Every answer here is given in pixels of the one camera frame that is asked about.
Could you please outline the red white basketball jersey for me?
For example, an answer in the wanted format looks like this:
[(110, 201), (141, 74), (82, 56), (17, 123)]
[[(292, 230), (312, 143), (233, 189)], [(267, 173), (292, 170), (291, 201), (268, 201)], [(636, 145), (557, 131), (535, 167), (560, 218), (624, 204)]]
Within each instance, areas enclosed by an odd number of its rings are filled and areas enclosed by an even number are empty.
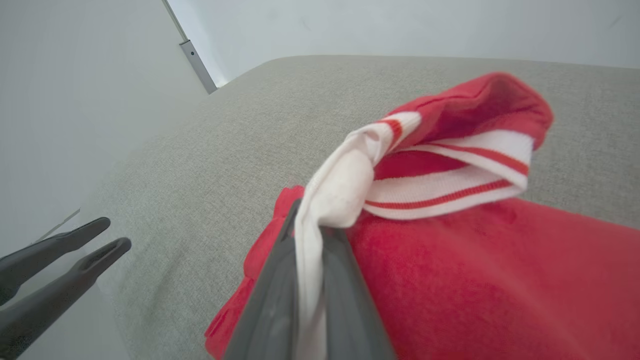
[(640, 360), (640, 230), (519, 198), (552, 123), (494, 72), (349, 133), (280, 192), (206, 351), (223, 360), (300, 199), (293, 360), (329, 360), (322, 227), (345, 231), (396, 360)]

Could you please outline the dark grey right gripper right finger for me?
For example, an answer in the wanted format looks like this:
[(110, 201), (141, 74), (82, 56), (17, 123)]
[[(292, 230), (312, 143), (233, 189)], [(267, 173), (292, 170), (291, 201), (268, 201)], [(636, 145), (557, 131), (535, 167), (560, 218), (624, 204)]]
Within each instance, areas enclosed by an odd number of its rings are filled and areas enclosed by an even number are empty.
[(342, 228), (322, 227), (328, 360), (396, 360), (391, 340)]

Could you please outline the grey metal wall strip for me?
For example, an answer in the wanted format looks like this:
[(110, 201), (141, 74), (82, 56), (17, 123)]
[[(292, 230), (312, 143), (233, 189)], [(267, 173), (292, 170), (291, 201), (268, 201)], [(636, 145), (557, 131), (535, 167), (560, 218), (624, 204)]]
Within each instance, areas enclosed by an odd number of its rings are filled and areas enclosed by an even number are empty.
[(179, 22), (178, 17), (176, 16), (174, 10), (172, 9), (169, 0), (161, 0), (164, 5), (167, 13), (169, 14), (170, 19), (174, 23), (174, 27), (177, 29), (178, 34), (181, 38), (181, 43), (179, 43), (179, 47), (181, 48), (183, 54), (185, 55), (187, 61), (190, 63), (192, 70), (197, 75), (199, 82), (201, 82), (203, 88), (206, 90), (208, 95), (217, 91), (218, 87), (215, 84), (214, 80), (211, 78), (210, 73), (205, 67), (198, 51), (194, 47), (194, 44), (188, 38), (185, 30)]

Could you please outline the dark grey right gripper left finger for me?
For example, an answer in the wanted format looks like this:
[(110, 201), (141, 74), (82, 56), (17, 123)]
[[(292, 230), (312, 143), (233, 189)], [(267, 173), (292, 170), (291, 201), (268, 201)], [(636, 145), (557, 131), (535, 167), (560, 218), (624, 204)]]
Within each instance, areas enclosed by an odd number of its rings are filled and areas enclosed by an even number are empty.
[(293, 360), (297, 339), (295, 218), (301, 200), (285, 221), (247, 299), (222, 360)]

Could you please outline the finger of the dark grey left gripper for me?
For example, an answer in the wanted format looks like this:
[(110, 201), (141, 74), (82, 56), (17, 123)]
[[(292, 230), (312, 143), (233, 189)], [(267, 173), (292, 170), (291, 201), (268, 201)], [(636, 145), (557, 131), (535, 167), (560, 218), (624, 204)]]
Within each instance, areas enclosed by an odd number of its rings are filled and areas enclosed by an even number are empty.
[(13, 299), (20, 287), (67, 253), (77, 251), (107, 230), (109, 218), (94, 219), (68, 232), (53, 235), (0, 258), (0, 306)]
[(131, 249), (114, 240), (79, 259), (64, 275), (0, 311), (0, 360), (16, 360)]

